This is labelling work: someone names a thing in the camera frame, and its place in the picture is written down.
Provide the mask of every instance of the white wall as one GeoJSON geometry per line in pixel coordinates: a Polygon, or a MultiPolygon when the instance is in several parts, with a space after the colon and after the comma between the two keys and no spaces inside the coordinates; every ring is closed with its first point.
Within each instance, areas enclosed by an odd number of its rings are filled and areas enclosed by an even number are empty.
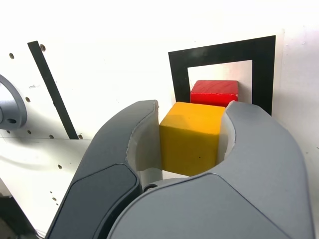
{"type": "Polygon", "coordinates": [[[1,196],[3,196],[3,197],[11,196],[11,193],[10,193],[9,189],[6,187],[6,185],[4,184],[4,182],[0,178],[0,197],[1,196]]]}
{"type": "Polygon", "coordinates": [[[169,51],[283,29],[273,116],[305,154],[319,221],[318,4],[310,0],[2,1],[0,74],[31,102],[26,105],[30,115],[25,127],[11,134],[1,132],[0,177],[33,226],[46,232],[57,210],[49,191],[54,188],[61,199],[76,170],[70,166],[60,170],[58,163],[72,160],[77,165],[99,127],[137,100],[157,99],[159,117],[165,116],[173,102],[169,51]],[[26,44],[33,40],[46,46],[44,55],[82,141],[66,140],[26,44]],[[50,134],[56,139],[48,139],[50,134]],[[68,155],[62,145],[72,145],[77,153],[68,155]],[[22,150],[23,157],[9,149],[22,150]],[[12,177],[17,173],[23,177],[12,177]]]}

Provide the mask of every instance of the red block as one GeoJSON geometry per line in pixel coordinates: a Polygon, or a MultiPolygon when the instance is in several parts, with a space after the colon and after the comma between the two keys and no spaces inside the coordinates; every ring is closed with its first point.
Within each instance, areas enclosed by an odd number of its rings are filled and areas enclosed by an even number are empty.
{"type": "Polygon", "coordinates": [[[197,81],[190,93],[194,104],[224,106],[238,101],[237,81],[197,81]]]}

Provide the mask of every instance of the wooden cube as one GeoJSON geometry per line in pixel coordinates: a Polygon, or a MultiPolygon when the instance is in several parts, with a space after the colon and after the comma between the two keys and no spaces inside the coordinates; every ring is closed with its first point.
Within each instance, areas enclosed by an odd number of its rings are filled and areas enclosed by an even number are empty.
{"type": "Polygon", "coordinates": [[[238,101],[237,81],[197,81],[190,93],[190,102],[227,107],[238,101]]]}
{"type": "Polygon", "coordinates": [[[159,125],[163,170],[193,176],[214,167],[224,111],[177,102],[159,125]]]}

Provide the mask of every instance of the black square frame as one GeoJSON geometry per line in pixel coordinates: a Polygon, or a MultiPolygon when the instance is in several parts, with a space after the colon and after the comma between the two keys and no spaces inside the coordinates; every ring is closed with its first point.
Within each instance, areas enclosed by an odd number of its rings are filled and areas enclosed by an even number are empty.
{"type": "Polygon", "coordinates": [[[252,103],[271,115],[276,36],[169,52],[177,102],[190,102],[188,67],[252,60],[252,103]]]}

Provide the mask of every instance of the yellow block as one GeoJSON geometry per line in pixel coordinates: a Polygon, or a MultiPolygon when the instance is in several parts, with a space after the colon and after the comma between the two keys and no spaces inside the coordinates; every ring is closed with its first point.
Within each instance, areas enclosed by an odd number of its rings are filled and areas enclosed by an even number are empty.
{"type": "Polygon", "coordinates": [[[214,167],[224,111],[177,102],[159,125],[163,170],[193,176],[214,167]]]}

